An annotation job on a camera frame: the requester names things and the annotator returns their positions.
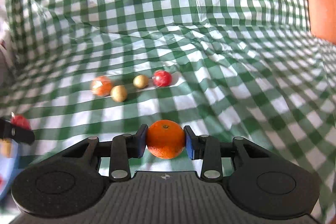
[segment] small red apple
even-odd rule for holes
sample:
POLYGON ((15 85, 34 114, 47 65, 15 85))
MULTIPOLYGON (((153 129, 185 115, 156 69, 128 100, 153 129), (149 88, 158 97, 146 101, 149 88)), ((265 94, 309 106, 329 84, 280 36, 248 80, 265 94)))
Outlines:
POLYGON ((168 86, 171 84, 171 74, 164 70, 157 70, 154 72, 153 83, 156 86, 168 86))
POLYGON ((31 130, 29 121, 22 115, 15 115, 10 122, 15 126, 31 130))

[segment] orange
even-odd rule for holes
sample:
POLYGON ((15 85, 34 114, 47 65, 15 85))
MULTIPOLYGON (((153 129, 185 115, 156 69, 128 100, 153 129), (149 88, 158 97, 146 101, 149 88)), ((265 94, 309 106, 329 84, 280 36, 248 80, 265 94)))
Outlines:
POLYGON ((92 93, 98 96, 109 95, 112 88, 113 85, 111 80, 105 75, 96 77, 91 83, 92 93))
POLYGON ((308 0, 311 33, 336 44, 336 0, 308 0))
POLYGON ((148 150, 161 159, 172 159, 183 151, 184 131, 179 124, 170 120, 160 120, 152 124, 146 136, 148 150))

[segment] tangerine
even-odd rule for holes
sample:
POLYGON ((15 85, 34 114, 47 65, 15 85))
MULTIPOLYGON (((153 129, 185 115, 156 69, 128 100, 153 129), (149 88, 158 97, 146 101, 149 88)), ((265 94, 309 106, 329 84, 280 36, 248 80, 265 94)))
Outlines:
POLYGON ((148 150, 161 159, 172 159, 182 153, 185 146, 184 131, 179 124, 170 120, 160 120, 147 131, 148 150))
POLYGON ((91 83, 92 93, 98 96, 109 95, 112 88, 113 85, 111 80, 105 75, 96 77, 91 83))

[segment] round black disc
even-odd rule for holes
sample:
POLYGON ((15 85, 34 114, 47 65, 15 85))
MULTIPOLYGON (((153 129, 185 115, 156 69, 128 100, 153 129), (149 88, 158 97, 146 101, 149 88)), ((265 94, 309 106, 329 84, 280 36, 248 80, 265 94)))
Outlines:
POLYGON ((21 172, 13 182, 12 196, 27 213, 63 217, 92 206, 103 190, 103 178, 96 170, 62 158, 21 172))
POLYGON ((229 178, 228 190, 248 212, 272 219, 310 213, 319 182, 308 171, 283 159, 253 159, 229 178))

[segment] checkered fabric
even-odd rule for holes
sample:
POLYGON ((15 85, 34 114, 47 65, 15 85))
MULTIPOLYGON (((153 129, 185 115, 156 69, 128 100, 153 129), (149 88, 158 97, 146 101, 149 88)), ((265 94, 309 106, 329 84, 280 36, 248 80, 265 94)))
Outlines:
MULTIPOLYGON (((36 142, 21 167, 92 135, 135 133, 160 119, 221 141, 244 136, 321 178, 313 215, 335 214, 336 48, 309 33, 307 0, 6 0, 18 78, 0 114, 22 113, 36 142), (136 90, 164 69, 170 87, 136 90), (97 98, 108 75, 128 99, 97 98)), ((147 150, 131 170, 197 170, 186 153, 147 150)), ((224 173, 232 173, 223 159, 224 173)), ((100 172, 106 174, 108 161, 100 172)))

